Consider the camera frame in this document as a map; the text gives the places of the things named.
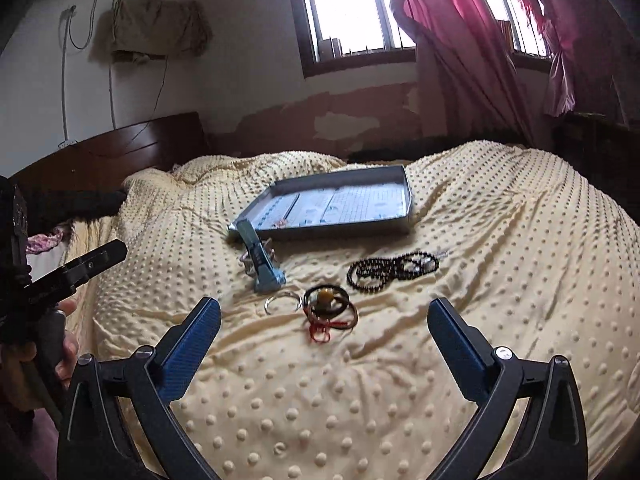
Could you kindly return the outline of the person's left hand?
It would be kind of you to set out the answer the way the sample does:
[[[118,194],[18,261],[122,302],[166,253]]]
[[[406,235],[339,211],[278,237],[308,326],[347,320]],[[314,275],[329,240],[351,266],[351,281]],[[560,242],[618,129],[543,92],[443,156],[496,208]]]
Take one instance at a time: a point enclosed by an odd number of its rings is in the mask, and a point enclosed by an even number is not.
[[[61,301],[52,318],[42,320],[37,341],[1,345],[1,397],[10,408],[29,412],[45,408],[58,417],[77,362],[78,341],[64,330],[64,316],[75,312],[73,298]]]

